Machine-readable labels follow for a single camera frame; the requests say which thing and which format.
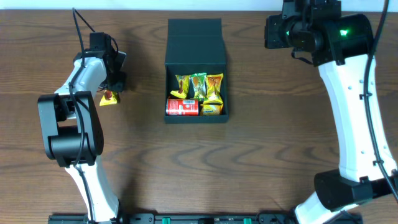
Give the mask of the yellow Apollo chocolate cake packet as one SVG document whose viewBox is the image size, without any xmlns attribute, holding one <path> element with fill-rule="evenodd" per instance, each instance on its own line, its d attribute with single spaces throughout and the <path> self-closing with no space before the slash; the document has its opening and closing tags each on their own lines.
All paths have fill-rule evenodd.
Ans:
<svg viewBox="0 0 398 224">
<path fill-rule="evenodd" d="M 119 93 L 116 91 L 105 90 L 102 99 L 100 100 L 100 106 L 116 105 L 120 101 Z"/>
</svg>

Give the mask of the red drink can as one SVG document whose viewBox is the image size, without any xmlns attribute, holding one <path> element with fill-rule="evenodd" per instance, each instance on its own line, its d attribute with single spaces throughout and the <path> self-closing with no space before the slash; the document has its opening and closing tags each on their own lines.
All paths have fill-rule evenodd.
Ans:
<svg viewBox="0 0 398 224">
<path fill-rule="evenodd" d="M 198 100 L 168 99 L 166 113 L 171 116 L 198 116 Z"/>
</svg>

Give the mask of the yellow snack packet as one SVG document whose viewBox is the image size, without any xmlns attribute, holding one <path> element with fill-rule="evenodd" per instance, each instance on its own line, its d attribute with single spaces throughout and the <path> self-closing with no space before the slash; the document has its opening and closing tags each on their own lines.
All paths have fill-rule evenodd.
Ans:
<svg viewBox="0 0 398 224">
<path fill-rule="evenodd" d="M 176 75 L 178 90 L 172 90 L 170 94 L 180 99 L 185 99 L 190 86 L 190 75 Z"/>
<path fill-rule="evenodd" d="M 220 95 L 221 82 L 223 80 L 223 74 L 207 75 L 206 76 L 206 98 L 204 104 L 217 104 L 222 105 L 223 100 Z"/>
</svg>

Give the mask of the green pandan cake packet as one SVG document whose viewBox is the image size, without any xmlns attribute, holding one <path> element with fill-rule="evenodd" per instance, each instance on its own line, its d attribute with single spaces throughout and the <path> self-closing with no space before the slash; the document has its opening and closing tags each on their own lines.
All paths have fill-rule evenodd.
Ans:
<svg viewBox="0 0 398 224">
<path fill-rule="evenodd" d="M 203 101 L 206 97 L 206 73 L 195 73 L 190 76 L 192 87 L 194 91 L 194 99 Z"/>
</svg>

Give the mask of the dark green box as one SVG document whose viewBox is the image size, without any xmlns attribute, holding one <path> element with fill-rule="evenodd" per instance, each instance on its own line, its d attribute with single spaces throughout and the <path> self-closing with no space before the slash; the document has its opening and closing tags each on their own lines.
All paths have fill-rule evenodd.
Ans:
<svg viewBox="0 0 398 224">
<path fill-rule="evenodd" d="M 165 54 L 165 99 L 178 89 L 176 75 L 227 74 L 221 19 L 169 19 Z"/>
</svg>

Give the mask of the yellow Lemond biscuit packet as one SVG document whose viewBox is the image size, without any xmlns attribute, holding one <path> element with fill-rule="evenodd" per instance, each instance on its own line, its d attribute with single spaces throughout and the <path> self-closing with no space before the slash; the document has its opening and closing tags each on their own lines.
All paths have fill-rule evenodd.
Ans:
<svg viewBox="0 0 398 224">
<path fill-rule="evenodd" d="M 223 105 L 202 105 L 200 115 L 201 116 L 218 116 L 222 114 Z"/>
</svg>

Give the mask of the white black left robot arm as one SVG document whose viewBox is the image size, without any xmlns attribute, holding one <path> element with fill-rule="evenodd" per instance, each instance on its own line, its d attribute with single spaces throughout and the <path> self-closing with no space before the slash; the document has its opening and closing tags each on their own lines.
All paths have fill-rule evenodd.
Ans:
<svg viewBox="0 0 398 224">
<path fill-rule="evenodd" d="M 121 71 L 126 54 L 104 32 L 90 34 L 90 46 L 74 58 L 74 69 L 53 94 L 37 105 L 47 157 L 75 181 L 86 205 L 85 215 L 53 214 L 49 223 L 126 223 L 104 171 L 104 136 L 94 98 L 99 88 L 124 90 Z"/>
</svg>

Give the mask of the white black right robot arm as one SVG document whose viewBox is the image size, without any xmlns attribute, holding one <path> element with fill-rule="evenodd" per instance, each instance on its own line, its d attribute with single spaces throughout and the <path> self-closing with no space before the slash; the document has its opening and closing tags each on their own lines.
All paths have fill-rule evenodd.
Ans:
<svg viewBox="0 0 398 224">
<path fill-rule="evenodd" d="M 359 223 L 349 211 L 397 195 L 397 163 L 386 137 L 376 92 L 375 52 L 381 31 L 364 14 L 345 16 L 340 1 L 285 0 L 266 20 L 267 49 L 307 52 L 330 98 L 339 166 L 314 178 L 314 193 L 288 223 Z"/>
</svg>

